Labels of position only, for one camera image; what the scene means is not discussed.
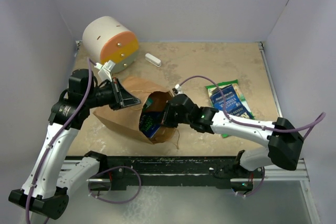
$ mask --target gray wall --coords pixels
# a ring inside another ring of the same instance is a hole
[[[101,16],[141,41],[264,41],[287,0],[56,0],[77,40]]]
[[[23,216],[8,195],[33,167],[76,43],[54,0],[0,0],[0,6],[0,223],[7,224]]]
[[[303,148],[323,223],[336,220],[335,18],[336,0],[290,0],[266,41],[284,116],[301,126],[327,113]]]

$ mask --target paper bag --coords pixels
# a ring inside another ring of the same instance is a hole
[[[93,114],[110,130],[129,136],[149,144],[169,141],[175,132],[173,128],[161,126],[153,137],[147,138],[139,130],[139,120],[142,108],[148,97],[153,103],[146,112],[164,110],[166,102],[173,96],[168,89],[146,79],[129,76],[122,82],[123,87],[135,97],[141,100],[141,104],[122,110],[111,110],[109,106],[97,108]]]

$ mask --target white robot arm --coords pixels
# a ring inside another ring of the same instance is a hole
[[[65,130],[58,135],[53,145],[49,146],[50,140],[64,126],[81,102],[88,85],[89,71],[87,69],[76,70],[72,73],[69,78],[69,88],[62,93],[59,101],[51,109],[50,124],[37,162],[22,188],[11,192],[9,201],[26,208],[29,191],[33,187],[29,210],[58,219],[65,211],[69,197],[74,191],[88,178],[106,168],[106,156],[90,152],[75,168],[63,177],[59,177],[69,147],[84,120],[89,116],[90,108],[109,105],[111,109],[118,110],[141,103],[121,86],[118,79],[110,76],[109,72],[113,68],[113,63],[104,66],[97,65],[97,67],[100,69],[99,76],[104,80],[104,85],[96,87],[91,85],[85,105]],[[239,125],[234,121],[260,124],[261,129]],[[225,133],[260,144],[260,148],[238,153],[236,158],[238,169],[245,172],[272,164],[287,170],[295,170],[303,145],[303,137],[297,132],[281,134],[271,130],[275,128],[294,129],[286,119],[278,118],[276,122],[254,121],[236,116],[230,116],[228,119],[223,111],[210,107],[199,108],[188,96],[180,92],[167,103],[160,122],[167,127],[177,127],[179,123],[185,123],[201,133]],[[46,148],[50,150],[42,162],[37,181],[33,183],[33,177],[41,164]]]

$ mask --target purple cable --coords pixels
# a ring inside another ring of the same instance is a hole
[[[137,176],[137,178],[138,178],[138,180],[139,180],[139,188],[138,188],[138,191],[136,191],[136,193],[135,193],[135,195],[134,195],[133,197],[131,197],[131,198],[127,199],[127,200],[123,200],[123,201],[112,201],[112,200],[103,199],[103,198],[98,197],[97,195],[92,194],[90,185],[88,185],[90,195],[91,195],[93,198],[96,198],[96,199],[98,199],[98,200],[101,200],[101,201],[104,201],[104,202],[107,202],[107,203],[111,203],[111,204],[125,204],[125,203],[128,203],[128,202],[134,200],[134,199],[137,197],[137,195],[139,194],[140,190],[141,190],[141,178],[140,178],[139,173],[136,172],[136,170],[134,170],[133,168],[128,167],[128,166],[123,166],[123,165],[122,165],[122,166],[116,166],[116,167],[114,167],[114,168],[107,169],[107,170],[105,170],[105,171],[103,171],[103,172],[101,172],[101,173],[97,173],[97,174],[95,174],[95,176],[100,176],[100,175],[103,175],[104,173],[108,173],[108,172],[111,172],[111,171],[113,171],[113,170],[120,169],[120,168],[124,168],[124,169],[129,169],[129,170],[131,170],[132,172],[134,172],[134,173],[136,174],[136,176]]]
[[[208,77],[205,77],[205,76],[191,76],[187,79],[185,79],[184,81],[182,81],[180,83],[180,86],[182,86],[186,81],[189,81],[190,79],[193,79],[193,78],[196,78],[196,77],[199,77],[199,78],[203,78],[205,80],[208,80],[209,82],[211,82],[213,85],[216,86],[216,88],[219,90],[220,94],[222,95],[222,98],[223,100],[225,101],[225,96],[224,96],[224,93],[222,91],[222,89],[218,86],[217,83],[215,83],[213,80],[209,79]],[[265,129],[265,130],[269,130],[269,131],[274,131],[274,132],[279,132],[279,133],[292,133],[292,132],[299,132],[299,131],[303,131],[303,130],[306,130],[306,129],[309,129],[306,134],[304,135],[304,139],[308,136],[308,134],[311,132],[311,130],[314,128],[315,125],[317,125],[319,122],[321,122],[324,117],[325,117],[325,112],[322,112],[318,117],[317,119],[312,122],[312,123],[309,123],[307,124],[306,126],[303,126],[303,127],[299,127],[299,128],[296,128],[296,129],[290,129],[290,130],[280,130],[280,129],[275,129],[275,128],[270,128],[270,127],[267,127],[267,126],[262,126],[262,125],[257,125],[257,124],[251,124],[251,123],[242,123],[242,122],[238,122],[234,119],[232,119],[229,114],[226,112],[226,109],[225,107],[223,106],[223,112],[224,112],[224,115],[225,117],[229,120],[229,121],[232,121],[238,125],[242,125],[242,126],[248,126],[248,127],[254,127],[254,128],[259,128],[259,129]]]
[[[79,110],[83,107],[85,101],[86,101],[86,98],[88,97],[89,95],[89,92],[90,92],[90,88],[91,88],[91,82],[92,82],[92,71],[91,71],[91,65],[90,63],[92,62],[94,65],[96,64],[95,62],[93,62],[90,58],[87,58],[87,62],[88,62],[88,65],[89,65],[89,81],[88,81],[88,86],[86,88],[86,91],[85,91],[85,94],[84,94],[84,97],[83,99],[81,100],[80,104],[78,105],[78,107],[76,108],[76,110],[74,111],[74,113],[71,115],[71,117],[69,117],[69,119],[65,122],[65,124],[62,126],[62,128],[59,129],[59,131],[55,134],[55,136],[51,139],[51,141],[49,142],[49,146],[52,146],[54,144],[54,142],[56,141],[56,139],[58,138],[58,136],[61,134],[61,132],[69,125],[69,123],[72,121],[72,119],[74,119],[74,117],[77,115],[77,113],[79,112]],[[33,185],[36,183],[37,181],[37,178],[41,172],[41,168],[44,164],[44,161],[49,153],[49,148],[46,148],[46,150],[44,151],[43,153],[43,156],[40,160],[40,163],[38,164],[37,168],[36,168],[36,171],[35,171],[35,174],[33,176],[33,181],[31,182]],[[30,200],[32,198],[32,195],[33,195],[33,191],[34,191],[34,187],[32,186],[29,190],[29,193],[28,193],[28,197],[27,197],[27,201],[26,201],[26,222],[27,224],[30,224],[30,219],[29,219],[29,208],[30,208]]]

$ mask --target purple wire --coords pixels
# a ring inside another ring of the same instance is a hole
[[[140,178],[139,173],[138,173],[136,170],[134,170],[133,168],[128,167],[128,166],[123,166],[123,165],[122,165],[122,166],[116,166],[116,167],[113,167],[113,168],[111,168],[111,169],[107,169],[107,170],[105,170],[105,171],[103,171],[103,172],[101,172],[101,173],[97,173],[97,174],[95,174],[95,176],[101,176],[101,175],[103,175],[104,173],[108,173],[108,172],[111,172],[111,171],[113,171],[113,170],[120,169],[120,168],[124,168],[124,169],[129,169],[129,170],[131,170],[132,172],[134,172],[134,173],[136,174],[136,176],[137,176],[137,178],[138,178],[138,180],[139,180],[139,188],[138,188],[138,191],[136,191],[136,193],[135,193],[135,195],[134,195],[133,197],[131,197],[131,198],[127,199],[127,200],[123,200],[123,201],[112,201],[112,200],[103,199],[103,198],[98,197],[97,195],[92,194],[92,192],[91,192],[91,188],[90,188],[90,184],[89,184],[89,185],[88,185],[88,189],[89,189],[89,193],[90,193],[90,195],[91,195],[92,197],[98,199],[98,200],[101,200],[101,201],[104,201],[104,202],[107,202],[107,203],[111,203],[111,204],[125,204],[125,203],[128,203],[128,202],[134,200],[134,199],[137,197],[137,195],[139,194],[140,190],[141,190],[141,178]]]
[[[196,77],[199,77],[199,78],[203,78],[205,80],[208,80],[209,82],[211,82],[214,86],[216,86],[216,88],[219,90],[220,94],[222,95],[222,98],[223,100],[225,101],[225,96],[224,96],[224,93],[222,91],[222,89],[218,86],[217,83],[215,83],[213,80],[209,79],[208,77],[205,77],[205,76],[191,76],[187,79],[185,79],[184,81],[182,81],[180,83],[180,86],[182,86],[186,81],[189,81],[190,79],[193,79],[193,78],[196,78]],[[248,127],[254,127],[254,128],[259,128],[259,129],[265,129],[265,130],[269,130],[269,131],[274,131],[274,132],[279,132],[279,133],[292,133],[292,132],[299,132],[299,131],[303,131],[303,130],[306,130],[306,129],[309,129],[306,134],[304,135],[304,139],[309,135],[309,133],[311,132],[311,130],[314,128],[315,125],[317,125],[319,122],[321,122],[324,117],[325,117],[325,112],[322,112],[318,117],[317,119],[312,122],[312,123],[309,123],[307,124],[306,126],[303,126],[303,127],[299,127],[299,128],[296,128],[296,129],[290,129],[290,130],[280,130],[280,129],[275,129],[275,128],[270,128],[270,127],[267,127],[267,126],[262,126],[262,125],[257,125],[257,124],[251,124],[251,123],[242,123],[242,122],[238,122],[234,119],[232,119],[229,114],[226,112],[226,109],[225,107],[223,106],[223,112],[224,112],[224,115],[227,119],[229,119],[229,121],[232,121],[238,125],[242,125],[242,126],[248,126]]]
[[[94,66],[97,65],[97,63],[94,62],[93,60],[91,60],[90,58],[89,58],[89,61],[90,61]]]
[[[71,115],[71,117],[69,117],[69,119],[65,122],[65,124],[62,126],[62,128],[59,129],[59,131],[55,134],[55,136],[51,139],[51,141],[49,142],[49,146],[52,146],[54,144],[54,142],[57,140],[58,136],[61,134],[61,132],[69,125],[69,123],[72,121],[72,119],[74,119],[74,117],[77,115],[77,113],[80,111],[80,109],[83,107],[86,98],[89,95],[90,92],[90,88],[91,88],[91,82],[92,82],[92,71],[91,71],[91,65],[90,63],[93,62],[90,58],[87,58],[87,63],[89,65],[89,81],[88,81],[88,86],[86,88],[85,94],[83,99],[81,100],[80,104],[78,105],[78,107],[76,108],[76,110],[74,111],[74,113]],[[46,150],[43,153],[43,156],[40,160],[40,163],[38,164],[35,174],[33,176],[33,180],[32,180],[32,184],[34,185],[37,181],[37,178],[41,172],[41,168],[44,164],[44,161],[46,160],[46,157],[49,153],[49,148],[46,148]],[[30,224],[30,219],[29,219],[29,208],[30,208],[30,200],[32,198],[33,195],[33,191],[34,191],[34,187],[31,187],[28,193],[28,197],[27,197],[27,201],[26,201],[26,222],[27,224]]]

